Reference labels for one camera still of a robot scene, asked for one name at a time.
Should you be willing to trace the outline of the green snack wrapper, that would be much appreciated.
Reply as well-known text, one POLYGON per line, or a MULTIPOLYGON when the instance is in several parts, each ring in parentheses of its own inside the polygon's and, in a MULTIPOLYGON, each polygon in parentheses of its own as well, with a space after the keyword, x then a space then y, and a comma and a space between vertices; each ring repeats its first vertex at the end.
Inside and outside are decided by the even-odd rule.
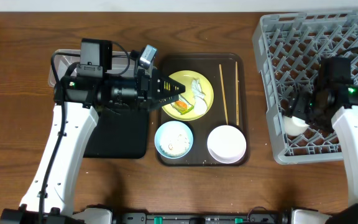
POLYGON ((182 100, 177 100, 171 103, 171 106, 180 114, 187 114, 194 108, 194 106, 189 104, 189 102, 182 100))

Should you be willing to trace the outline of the white paper cup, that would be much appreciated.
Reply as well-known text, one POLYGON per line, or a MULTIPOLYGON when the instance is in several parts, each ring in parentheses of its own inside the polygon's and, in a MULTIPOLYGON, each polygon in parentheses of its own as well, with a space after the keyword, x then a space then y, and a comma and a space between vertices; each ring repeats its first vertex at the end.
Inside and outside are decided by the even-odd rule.
POLYGON ((304 120, 297 117, 283 117, 284 130, 289 136, 299 136, 303 134, 308 128, 309 125, 305 123, 304 120))

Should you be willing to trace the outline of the white napkin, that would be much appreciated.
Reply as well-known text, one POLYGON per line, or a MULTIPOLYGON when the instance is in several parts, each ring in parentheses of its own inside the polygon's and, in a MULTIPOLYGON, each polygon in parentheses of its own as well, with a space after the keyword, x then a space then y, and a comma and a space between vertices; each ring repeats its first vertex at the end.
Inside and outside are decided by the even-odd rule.
POLYGON ((202 88, 201 88, 199 79, 192 80, 191 90, 193 93, 193 98, 195 100, 195 103, 194 103, 195 114, 204 115, 208 109, 208 106, 204 100, 205 94, 202 92, 202 88))

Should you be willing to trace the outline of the light blue bowl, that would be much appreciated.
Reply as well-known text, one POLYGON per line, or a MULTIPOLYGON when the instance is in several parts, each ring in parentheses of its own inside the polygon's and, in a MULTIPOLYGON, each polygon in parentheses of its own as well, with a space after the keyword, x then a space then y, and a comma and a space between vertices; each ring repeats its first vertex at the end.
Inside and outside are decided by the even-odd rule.
POLYGON ((179 159, 187 155, 191 151, 193 141, 191 129, 180 121, 163 123, 154 136, 157 152, 167 159, 179 159))

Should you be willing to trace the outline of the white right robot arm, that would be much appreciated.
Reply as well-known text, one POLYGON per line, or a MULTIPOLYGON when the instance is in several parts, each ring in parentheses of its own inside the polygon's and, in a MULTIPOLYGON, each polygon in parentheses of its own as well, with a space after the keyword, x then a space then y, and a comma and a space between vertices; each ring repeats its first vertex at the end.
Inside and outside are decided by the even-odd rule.
POLYGON ((347 209, 326 215, 294 208, 285 223, 358 223, 358 86, 351 78, 351 60, 343 50, 322 59, 314 91, 296 93, 284 116, 285 132, 296 136, 314 126, 334 132, 341 145, 348 187, 347 209))

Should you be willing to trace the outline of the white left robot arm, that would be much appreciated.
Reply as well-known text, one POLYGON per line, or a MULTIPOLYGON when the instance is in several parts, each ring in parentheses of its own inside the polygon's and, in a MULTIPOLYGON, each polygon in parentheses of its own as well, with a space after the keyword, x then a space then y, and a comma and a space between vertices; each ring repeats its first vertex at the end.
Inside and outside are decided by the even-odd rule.
POLYGON ((110 40, 83 39, 63 75, 53 71, 54 109, 48 141, 36 175, 17 209, 4 209, 1 223, 112 223, 108 208, 74 211, 74 191, 88 141, 104 110, 149 111, 176 101, 184 85, 163 76, 153 61, 157 49, 123 51, 127 69, 114 73, 110 40))

